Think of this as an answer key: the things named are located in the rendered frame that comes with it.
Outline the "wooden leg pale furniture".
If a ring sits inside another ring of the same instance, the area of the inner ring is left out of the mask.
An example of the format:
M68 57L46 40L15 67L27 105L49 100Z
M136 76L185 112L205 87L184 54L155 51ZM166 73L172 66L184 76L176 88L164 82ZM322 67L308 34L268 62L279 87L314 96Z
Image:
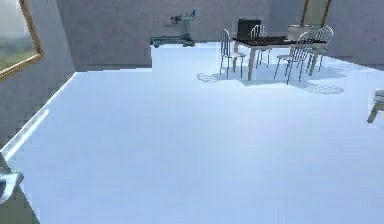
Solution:
M368 116L367 122L373 123L379 111L384 111L384 89L377 90L375 92L374 104Z

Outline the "black box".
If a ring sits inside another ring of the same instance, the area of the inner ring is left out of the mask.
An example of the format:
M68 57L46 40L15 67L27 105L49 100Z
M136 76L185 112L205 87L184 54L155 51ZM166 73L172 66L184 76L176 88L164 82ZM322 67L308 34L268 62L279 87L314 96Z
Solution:
M251 38L251 30L256 25L260 25L260 24L261 24L261 21L258 19L240 18L238 20L237 38L238 39L250 39Z

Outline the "gold framed landscape picture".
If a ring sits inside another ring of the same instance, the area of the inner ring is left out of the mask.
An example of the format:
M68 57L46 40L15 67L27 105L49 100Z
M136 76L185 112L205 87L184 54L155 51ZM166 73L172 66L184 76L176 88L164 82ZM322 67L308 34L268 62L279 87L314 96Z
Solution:
M43 56L27 0L0 0L0 80Z

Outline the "dark top dining table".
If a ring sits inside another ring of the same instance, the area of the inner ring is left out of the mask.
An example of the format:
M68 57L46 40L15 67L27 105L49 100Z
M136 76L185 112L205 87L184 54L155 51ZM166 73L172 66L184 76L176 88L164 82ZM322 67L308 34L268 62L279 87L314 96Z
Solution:
M287 62L285 77L287 80L290 80L290 73L292 70L292 65L297 63L302 65L304 61L309 56L311 50L314 51L314 59L310 62L310 66L313 69L316 65L317 56L320 51L325 48L326 42L315 40L312 37L308 36L308 32L302 34L297 40L287 40L287 39L278 39L276 37L258 37L254 40L242 40L235 38L234 39L234 52L238 53L239 46L244 46L250 48L249 62L248 62L248 75L247 79L252 79L253 64L255 53L257 51L274 49L274 48L290 48L291 51L288 55L280 55L277 57L278 61L285 60Z

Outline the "wooden framed wall picture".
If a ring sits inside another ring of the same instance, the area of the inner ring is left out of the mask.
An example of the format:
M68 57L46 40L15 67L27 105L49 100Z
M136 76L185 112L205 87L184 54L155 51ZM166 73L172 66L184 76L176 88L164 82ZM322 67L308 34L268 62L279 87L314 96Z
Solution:
M304 0L301 26L322 27L325 24L332 0Z

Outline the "teal exercise machine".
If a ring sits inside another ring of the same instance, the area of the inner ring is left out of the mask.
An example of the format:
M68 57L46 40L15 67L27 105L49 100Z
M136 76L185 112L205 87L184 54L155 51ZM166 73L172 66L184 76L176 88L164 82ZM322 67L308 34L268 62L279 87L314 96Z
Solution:
M196 19L196 9L193 9L191 13L186 12L184 15L179 14L171 17L171 22L174 25L178 23L183 24L183 31L181 35L176 36L157 36L150 38L150 44L155 48L164 44L182 44L184 47L195 46L195 41L190 34L191 22Z

